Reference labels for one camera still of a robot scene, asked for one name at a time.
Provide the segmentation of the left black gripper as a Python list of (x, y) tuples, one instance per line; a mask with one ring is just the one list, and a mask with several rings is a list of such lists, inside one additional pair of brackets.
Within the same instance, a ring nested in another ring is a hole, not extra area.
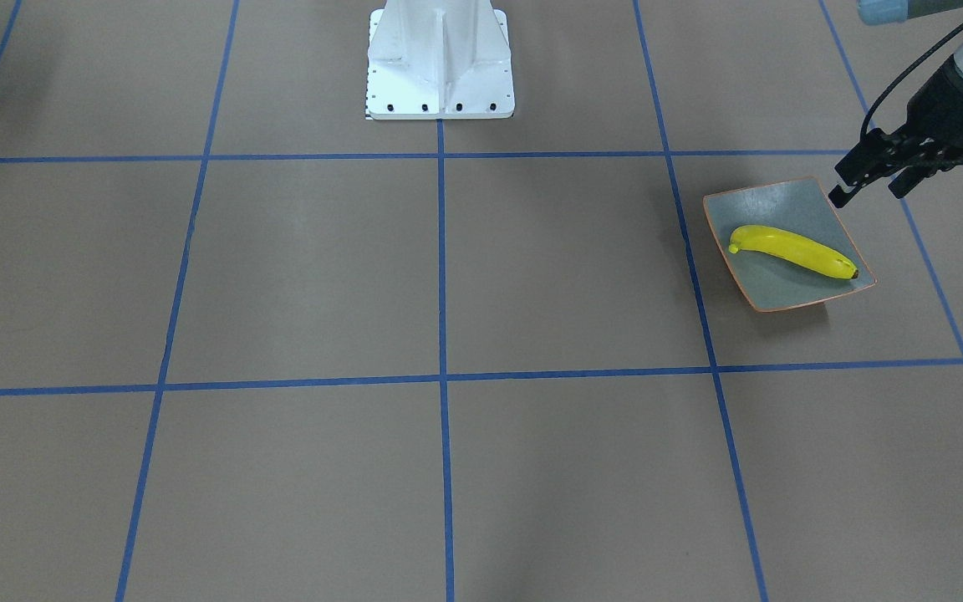
[(951, 166), (963, 166), (963, 69), (955, 57), (913, 95), (904, 125), (890, 135), (868, 130), (838, 161), (828, 199), (833, 208), (844, 208), (866, 186), (893, 174), (888, 190), (905, 198), (939, 168)]

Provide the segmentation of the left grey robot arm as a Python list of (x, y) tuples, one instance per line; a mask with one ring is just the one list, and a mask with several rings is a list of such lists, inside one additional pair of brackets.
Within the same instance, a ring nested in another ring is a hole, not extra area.
[[(914, 71), (947, 44), (955, 50), (910, 96), (898, 129), (886, 132), (873, 123), (876, 111)], [(879, 180), (888, 191), (903, 198), (925, 180), (963, 167), (963, 22), (891, 80), (876, 96), (861, 122), (859, 141), (834, 171), (836, 186), (828, 193), (836, 208), (843, 208), (864, 188)]]

